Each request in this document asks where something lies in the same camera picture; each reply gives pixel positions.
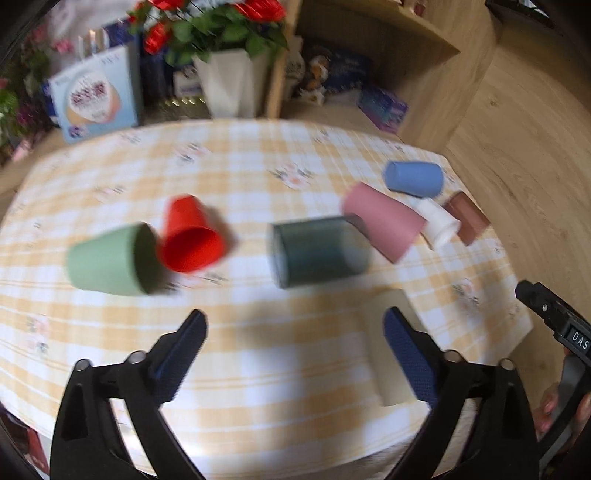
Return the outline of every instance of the blue box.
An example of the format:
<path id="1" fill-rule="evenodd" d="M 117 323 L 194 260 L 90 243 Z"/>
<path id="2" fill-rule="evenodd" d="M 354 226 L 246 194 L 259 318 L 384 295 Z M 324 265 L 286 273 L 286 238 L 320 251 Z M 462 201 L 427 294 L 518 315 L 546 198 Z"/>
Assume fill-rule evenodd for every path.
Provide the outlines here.
<path id="1" fill-rule="evenodd" d="M 84 59 L 49 82 L 68 143 L 134 127 L 141 107 L 139 78 L 132 79 L 130 48 L 122 45 Z"/>
<path id="2" fill-rule="evenodd" d="M 392 92 L 375 85 L 363 88 L 358 105 L 376 127 L 393 134 L 398 131 L 408 110 L 408 105 Z"/>

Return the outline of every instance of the screw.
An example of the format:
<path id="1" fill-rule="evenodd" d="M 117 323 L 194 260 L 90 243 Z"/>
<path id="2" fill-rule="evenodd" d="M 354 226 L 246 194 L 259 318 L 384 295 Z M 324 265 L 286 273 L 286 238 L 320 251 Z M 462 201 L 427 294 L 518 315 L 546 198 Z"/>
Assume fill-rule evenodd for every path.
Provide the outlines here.
<path id="1" fill-rule="evenodd" d="M 74 365 L 74 370 L 76 370 L 77 372 L 82 372 L 83 370 L 86 370 L 88 367 L 91 366 L 92 364 L 90 363 L 90 360 L 88 360 L 87 358 L 83 358 L 76 362 L 76 364 Z"/>
<path id="2" fill-rule="evenodd" d="M 515 364 L 508 358 L 501 359 L 499 365 L 508 371 L 515 370 Z"/>
<path id="3" fill-rule="evenodd" d="M 448 362 L 451 362 L 453 364 L 458 364 L 459 362 L 461 362 L 463 359 L 463 357 L 461 356 L 460 352 L 458 352 L 457 350 L 448 350 L 443 354 L 443 358 L 445 360 L 447 360 Z"/>
<path id="4" fill-rule="evenodd" d="M 127 357 L 127 361 L 130 364 L 138 364 L 146 360 L 146 352 L 143 350 L 136 350 L 135 352 L 131 353 L 129 357 Z"/>

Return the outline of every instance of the pink cup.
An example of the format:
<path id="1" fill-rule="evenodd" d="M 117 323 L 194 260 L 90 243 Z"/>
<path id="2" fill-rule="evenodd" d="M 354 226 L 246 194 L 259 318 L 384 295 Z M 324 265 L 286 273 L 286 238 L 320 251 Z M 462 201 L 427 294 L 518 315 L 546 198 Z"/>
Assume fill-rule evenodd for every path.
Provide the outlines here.
<path id="1" fill-rule="evenodd" d="M 407 252 L 426 222 L 405 204 L 365 183 L 353 187 L 341 211 L 344 215 L 361 217 L 371 244 L 392 263 Z"/>

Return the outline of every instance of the human hand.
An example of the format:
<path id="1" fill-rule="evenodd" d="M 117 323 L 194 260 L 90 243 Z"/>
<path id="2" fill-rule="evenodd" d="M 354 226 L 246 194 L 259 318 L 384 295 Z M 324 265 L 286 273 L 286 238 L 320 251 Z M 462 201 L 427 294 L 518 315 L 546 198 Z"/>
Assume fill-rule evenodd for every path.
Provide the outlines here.
<path id="1" fill-rule="evenodd" d="M 550 429 L 552 425 L 551 415 L 554 409 L 558 406 L 558 382 L 552 384 L 542 395 L 540 406 L 532 412 L 534 418 L 535 434 L 538 440 L 542 438 Z M 572 446 L 583 431 L 587 421 L 591 417 L 591 393 L 583 397 L 579 408 L 575 414 L 575 425 L 573 427 L 573 436 L 569 440 L 566 448 Z"/>

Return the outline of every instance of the checkered tablecloth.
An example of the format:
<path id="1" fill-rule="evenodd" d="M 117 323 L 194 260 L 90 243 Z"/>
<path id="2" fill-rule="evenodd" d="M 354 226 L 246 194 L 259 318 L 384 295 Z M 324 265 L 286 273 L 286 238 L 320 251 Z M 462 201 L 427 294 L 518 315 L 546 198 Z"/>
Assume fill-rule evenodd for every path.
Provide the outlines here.
<path id="1" fill-rule="evenodd" d="M 447 160 L 365 134 L 285 121 L 162 124 L 86 141 L 40 161 L 0 231 L 0 401 L 51 436 L 73 364 L 123 361 L 176 330 L 193 308 L 209 337 L 163 414 L 208 478 L 318 471 L 407 442 L 427 407 L 382 407 L 359 306 L 403 288 L 439 346 L 496 362 L 531 328 L 492 228 L 472 246 L 435 253 L 418 238 L 396 265 L 373 253 L 368 273 L 282 291 L 267 256 L 270 223 L 338 215 L 358 181 L 388 192 L 388 160 L 446 172 L 443 201 L 466 190 Z M 170 197 L 191 193 L 224 221 L 229 255 L 171 277 L 162 292 L 117 297 L 75 290 L 69 246 L 131 222 L 161 231 Z M 149 469 L 115 403 L 137 464 Z"/>

